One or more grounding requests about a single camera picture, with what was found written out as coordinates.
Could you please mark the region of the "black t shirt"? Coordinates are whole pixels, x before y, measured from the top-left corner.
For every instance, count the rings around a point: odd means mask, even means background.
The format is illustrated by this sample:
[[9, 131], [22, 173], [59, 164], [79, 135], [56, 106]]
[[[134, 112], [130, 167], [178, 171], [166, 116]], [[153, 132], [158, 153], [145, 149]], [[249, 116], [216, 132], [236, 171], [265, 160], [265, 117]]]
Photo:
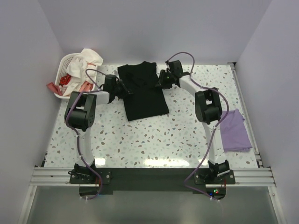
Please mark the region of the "black t shirt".
[[157, 88], [157, 64], [142, 62], [117, 68], [120, 80], [129, 90], [124, 97], [128, 121], [145, 119], [169, 113], [162, 89]]

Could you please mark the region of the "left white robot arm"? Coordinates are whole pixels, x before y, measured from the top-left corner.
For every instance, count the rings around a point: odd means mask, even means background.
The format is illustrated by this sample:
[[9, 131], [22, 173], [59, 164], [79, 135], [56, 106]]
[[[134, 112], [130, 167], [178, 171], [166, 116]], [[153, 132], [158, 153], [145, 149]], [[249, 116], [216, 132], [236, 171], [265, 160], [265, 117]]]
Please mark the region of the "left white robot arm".
[[67, 127], [76, 133], [78, 160], [72, 175], [80, 175], [86, 183], [96, 180], [91, 148], [91, 127], [95, 121], [96, 106], [109, 104], [115, 98], [125, 98], [130, 94], [128, 87], [116, 75], [106, 75], [104, 84], [98, 90], [71, 93], [64, 119]]

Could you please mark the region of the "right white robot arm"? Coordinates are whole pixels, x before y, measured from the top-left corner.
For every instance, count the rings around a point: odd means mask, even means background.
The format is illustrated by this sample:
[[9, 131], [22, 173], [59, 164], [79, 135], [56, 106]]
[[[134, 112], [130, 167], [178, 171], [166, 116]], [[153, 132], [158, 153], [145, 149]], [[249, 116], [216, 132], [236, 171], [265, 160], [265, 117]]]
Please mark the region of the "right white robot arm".
[[166, 61], [167, 69], [161, 70], [156, 87], [169, 89], [174, 84], [189, 92], [195, 100], [195, 115], [202, 123], [208, 142], [208, 178], [219, 183], [225, 174], [230, 172], [229, 163], [224, 153], [220, 123], [225, 116], [222, 114], [221, 95], [216, 88], [198, 84], [189, 72], [184, 72], [179, 60]]

